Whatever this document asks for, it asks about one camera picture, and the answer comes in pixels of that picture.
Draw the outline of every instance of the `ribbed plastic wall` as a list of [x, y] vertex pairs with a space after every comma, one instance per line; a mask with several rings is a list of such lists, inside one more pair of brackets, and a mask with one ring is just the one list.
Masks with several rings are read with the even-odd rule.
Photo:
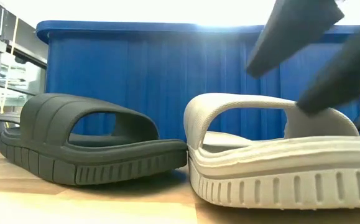
[[[338, 37], [311, 44], [256, 80], [244, 69], [256, 35], [50, 32], [49, 38], [47, 92], [99, 98], [145, 113], [163, 139], [185, 139], [184, 109], [202, 93], [297, 100], [314, 73], [341, 48]], [[360, 101], [340, 110], [354, 119]], [[112, 116], [91, 115], [76, 125], [75, 132], [106, 134], [113, 123]], [[272, 139], [283, 137], [285, 123], [279, 110], [230, 110], [217, 117], [210, 130]]]

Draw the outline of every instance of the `sole tread grooves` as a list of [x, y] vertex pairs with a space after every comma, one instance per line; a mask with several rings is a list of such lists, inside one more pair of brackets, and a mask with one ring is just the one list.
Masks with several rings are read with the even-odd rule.
[[100, 166], [76, 166], [52, 157], [39, 155], [30, 149], [10, 146], [2, 142], [0, 143], [0, 152], [11, 163], [29, 170], [42, 179], [65, 185], [119, 182], [174, 170], [187, 163], [185, 151]]
[[360, 169], [333, 170], [210, 179], [198, 173], [195, 166], [190, 166], [190, 179], [193, 189], [202, 199], [225, 207], [360, 208]]

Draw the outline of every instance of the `dark gray object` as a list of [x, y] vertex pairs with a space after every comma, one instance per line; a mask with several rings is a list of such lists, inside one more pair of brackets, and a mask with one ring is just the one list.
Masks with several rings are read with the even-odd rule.
[[360, 97], [360, 32], [316, 74], [309, 88], [297, 101], [307, 114], [342, 105]]
[[[111, 136], [73, 135], [76, 122], [91, 113], [114, 113]], [[22, 109], [21, 127], [6, 129], [1, 154], [51, 182], [93, 185], [135, 179], [187, 164], [187, 145], [159, 140], [146, 115], [101, 100], [41, 94]]]
[[263, 76], [295, 52], [319, 40], [343, 17], [334, 0], [276, 0], [250, 54], [247, 73], [254, 78]]

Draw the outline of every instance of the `wooden surface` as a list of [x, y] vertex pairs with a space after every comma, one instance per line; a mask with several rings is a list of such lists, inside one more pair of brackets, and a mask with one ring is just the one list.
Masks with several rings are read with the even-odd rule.
[[360, 223], [360, 210], [224, 208], [199, 199], [187, 167], [91, 187], [51, 184], [0, 155], [0, 223]]

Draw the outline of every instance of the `window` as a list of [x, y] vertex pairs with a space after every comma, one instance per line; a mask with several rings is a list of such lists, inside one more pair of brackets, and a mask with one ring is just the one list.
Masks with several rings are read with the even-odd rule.
[[9, 53], [1, 55], [0, 86], [18, 88], [31, 94], [44, 92], [45, 70]]
[[9, 53], [1, 54], [0, 59], [0, 99], [6, 98], [4, 113], [20, 114], [27, 100], [44, 92], [45, 69]]
[[4, 113], [20, 114], [26, 101], [28, 101], [33, 95], [28, 95], [9, 89], [5, 90], [4, 88], [0, 87], [0, 99], [3, 99], [4, 96], [6, 97], [6, 101], [4, 102]]

